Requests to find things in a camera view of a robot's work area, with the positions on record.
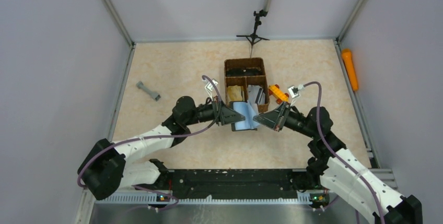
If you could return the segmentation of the brown wicker basket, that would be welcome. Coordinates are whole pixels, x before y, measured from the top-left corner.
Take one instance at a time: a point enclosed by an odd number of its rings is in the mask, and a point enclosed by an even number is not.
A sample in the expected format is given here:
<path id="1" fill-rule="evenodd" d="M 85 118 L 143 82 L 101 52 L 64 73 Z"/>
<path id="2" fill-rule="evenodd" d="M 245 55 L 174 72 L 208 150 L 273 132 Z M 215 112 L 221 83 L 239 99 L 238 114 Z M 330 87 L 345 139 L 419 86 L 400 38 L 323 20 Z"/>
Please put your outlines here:
<path id="1" fill-rule="evenodd" d="M 249 85 L 258 85 L 264 92 L 264 103 L 258 105 L 259 113 L 268 111 L 270 95 L 264 60 L 261 57 L 233 58 L 224 61 L 225 98 L 230 101 L 228 87 L 239 86 L 243 89 L 243 101 L 248 97 Z"/>

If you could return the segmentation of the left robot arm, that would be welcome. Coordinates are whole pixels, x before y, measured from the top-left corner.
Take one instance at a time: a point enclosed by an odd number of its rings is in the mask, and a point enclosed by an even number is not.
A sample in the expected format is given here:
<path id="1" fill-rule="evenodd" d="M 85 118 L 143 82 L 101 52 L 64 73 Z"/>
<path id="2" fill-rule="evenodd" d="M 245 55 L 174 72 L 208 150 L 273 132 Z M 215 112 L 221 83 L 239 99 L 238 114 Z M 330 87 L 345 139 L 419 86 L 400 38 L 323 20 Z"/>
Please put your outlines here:
<path id="1" fill-rule="evenodd" d="M 180 97 L 172 114 L 150 131 L 118 142 L 106 138 L 95 143 L 78 168 L 77 183 L 90 190 L 95 199 L 102 200 L 120 188 L 150 184 L 161 189 L 167 184 L 167 175 L 153 161 L 147 165 L 133 165 L 136 160 L 153 152 L 169 149 L 191 136 L 198 135 L 214 124 L 229 125 L 245 120 L 222 101 L 207 100 L 195 105 L 189 96 Z"/>

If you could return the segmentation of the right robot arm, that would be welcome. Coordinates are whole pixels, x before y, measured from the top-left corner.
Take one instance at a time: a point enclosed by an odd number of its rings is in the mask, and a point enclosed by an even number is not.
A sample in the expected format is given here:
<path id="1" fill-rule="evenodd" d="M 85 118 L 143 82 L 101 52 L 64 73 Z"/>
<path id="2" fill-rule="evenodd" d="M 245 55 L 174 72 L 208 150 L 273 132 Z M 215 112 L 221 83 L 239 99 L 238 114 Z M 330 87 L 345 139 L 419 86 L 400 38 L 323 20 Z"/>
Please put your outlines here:
<path id="1" fill-rule="evenodd" d="M 423 223 L 422 203 L 404 196 L 366 168 L 331 131 L 333 122 L 325 107 L 314 107 L 307 116 L 284 102 L 255 116 L 254 121 L 276 132 L 289 128 L 310 137 L 312 158 L 306 181 L 312 188 L 325 187 L 346 201 L 368 223 Z"/>

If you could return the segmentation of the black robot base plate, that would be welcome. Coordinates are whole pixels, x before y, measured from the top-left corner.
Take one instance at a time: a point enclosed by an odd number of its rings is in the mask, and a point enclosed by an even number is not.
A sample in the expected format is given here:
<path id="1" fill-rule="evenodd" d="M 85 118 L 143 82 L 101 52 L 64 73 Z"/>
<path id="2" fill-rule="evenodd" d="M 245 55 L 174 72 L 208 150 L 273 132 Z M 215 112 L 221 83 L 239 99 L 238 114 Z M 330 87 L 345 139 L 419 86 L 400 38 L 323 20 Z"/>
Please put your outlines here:
<path id="1" fill-rule="evenodd" d="M 178 199 L 295 199 L 308 193 L 315 203 L 332 200 L 330 190 L 304 169 L 175 169 L 140 186 Z"/>

